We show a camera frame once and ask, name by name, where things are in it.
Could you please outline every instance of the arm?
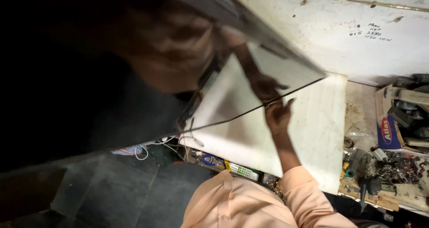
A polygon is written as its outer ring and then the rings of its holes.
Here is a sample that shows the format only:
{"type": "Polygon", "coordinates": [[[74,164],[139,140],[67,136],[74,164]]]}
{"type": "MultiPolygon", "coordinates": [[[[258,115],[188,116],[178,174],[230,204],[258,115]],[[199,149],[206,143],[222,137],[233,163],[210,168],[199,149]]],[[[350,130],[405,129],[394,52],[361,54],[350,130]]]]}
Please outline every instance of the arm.
{"type": "Polygon", "coordinates": [[[319,190],[318,182],[301,166],[287,133],[292,103],[293,99],[286,106],[281,101],[270,105],[265,109],[265,120],[284,172],[279,188],[298,227],[355,227],[347,218],[334,212],[319,190]]]}
{"type": "Polygon", "coordinates": [[[326,196],[318,189],[318,182],[301,166],[288,135],[293,99],[283,106],[282,99],[270,103],[280,96],[275,85],[266,85],[254,78],[260,74],[247,45],[233,47],[234,53],[242,65],[252,90],[265,107],[265,120],[277,149],[284,176],[280,181],[280,189],[287,205],[295,218],[298,227],[356,227],[351,221],[334,212],[326,196]]]}
{"type": "Polygon", "coordinates": [[[221,34],[240,62],[243,72],[250,83],[250,87],[258,99],[262,103],[267,104],[271,100],[279,98],[280,94],[276,91],[276,88],[284,90],[288,87],[278,84],[274,78],[266,76],[259,71],[249,51],[246,39],[231,28],[223,27],[221,34]]]}

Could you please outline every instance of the dark floor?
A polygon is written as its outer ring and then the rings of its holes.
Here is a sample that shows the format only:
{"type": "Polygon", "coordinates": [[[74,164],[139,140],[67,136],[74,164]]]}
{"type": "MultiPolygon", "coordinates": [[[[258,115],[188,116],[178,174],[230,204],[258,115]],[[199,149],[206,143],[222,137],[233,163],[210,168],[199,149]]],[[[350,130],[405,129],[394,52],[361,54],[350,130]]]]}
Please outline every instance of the dark floor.
{"type": "MultiPolygon", "coordinates": [[[[187,163],[173,164],[177,155],[154,146],[146,160],[135,156],[102,155],[67,166],[51,209],[13,221],[13,228],[173,228],[180,227],[196,188],[210,179],[211,171],[187,163]]],[[[326,194],[332,206],[349,218],[375,220],[391,228],[408,221],[427,227],[427,219],[402,210],[383,213],[348,198],[326,194]]]]}
{"type": "Polygon", "coordinates": [[[94,228],[180,227],[210,170],[159,157],[109,154],[69,165],[51,208],[94,228]]]}

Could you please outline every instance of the white cable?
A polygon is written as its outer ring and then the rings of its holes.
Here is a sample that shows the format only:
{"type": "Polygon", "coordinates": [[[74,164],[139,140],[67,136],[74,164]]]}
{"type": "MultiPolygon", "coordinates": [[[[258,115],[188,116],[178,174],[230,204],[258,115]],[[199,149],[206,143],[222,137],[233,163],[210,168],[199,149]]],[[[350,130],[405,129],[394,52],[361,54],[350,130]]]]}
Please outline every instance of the white cable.
{"type": "Polygon", "coordinates": [[[145,146],[141,145],[141,147],[146,151],[146,157],[140,159],[139,157],[137,157],[137,147],[134,148],[134,154],[136,155],[136,158],[138,160],[145,160],[148,156],[149,156],[149,152],[147,151],[147,149],[145,148],[145,146]]]}
{"type": "Polygon", "coordinates": [[[174,150],[173,148],[171,148],[170,146],[168,146],[167,144],[164,144],[164,146],[167,146],[169,149],[171,149],[171,150],[173,150],[177,155],[179,155],[179,157],[183,160],[183,161],[185,161],[185,159],[182,157],[182,156],[180,156],[180,154],[176,151],[176,150],[174,150]]]}
{"type": "Polygon", "coordinates": [[[170,141],[170,140],[172,140],[173,138],[175,138],[176,136],[173,136],[172,138],[170,138],[169,140],[167,140],[167,141],[165,141],[165,142],[162,142],[162,143],[152,143],[153,145],[159,145],[159,144],[164,144],[164,143],[166,143],[166,142],[168,142],[168,141],[170,141]]]}

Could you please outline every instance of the hand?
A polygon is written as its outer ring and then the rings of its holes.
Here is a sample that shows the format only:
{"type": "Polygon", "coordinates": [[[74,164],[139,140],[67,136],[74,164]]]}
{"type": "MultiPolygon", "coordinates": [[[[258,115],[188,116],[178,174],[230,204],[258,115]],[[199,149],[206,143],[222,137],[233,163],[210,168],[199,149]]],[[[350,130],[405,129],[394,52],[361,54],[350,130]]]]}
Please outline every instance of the hand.
{"type": "Polygon", "coordinates": [[[294,99],[290,99],[286,106],[283,106],[282,100],[279,99],[265,109],[265,121],[273,136],[287,131],[292,115],[290,107],[293,101],[294,99]]]}
{"type": "Polygon", "coordinates": [[[288,88],[287,86],[277,83],[274,78],[266,76],[260,72],[253,74],[248,79],[250,82],[250,87],[263,104],[267,104],[271,100],[281,96],[277,92],[276,88],[283,90],[288,88]]]}

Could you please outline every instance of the cardboard box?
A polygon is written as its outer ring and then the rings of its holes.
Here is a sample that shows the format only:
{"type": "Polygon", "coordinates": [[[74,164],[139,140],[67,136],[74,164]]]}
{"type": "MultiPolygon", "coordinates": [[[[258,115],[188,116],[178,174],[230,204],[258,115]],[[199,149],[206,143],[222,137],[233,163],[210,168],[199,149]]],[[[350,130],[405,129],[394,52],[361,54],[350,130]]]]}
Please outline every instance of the cardboard box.
{"type": "Polygon", "coordinates": [[[405,145],[398,124],[392,116],[388,115],[390,107],[394,105],[394,99],[384,96],[384,90],[392,85],[386,86],[375,92],[375,111],[377,115],[378,146],[389,151],[398,151],[417,156],[427,156],[419,150],[405,145]]]}

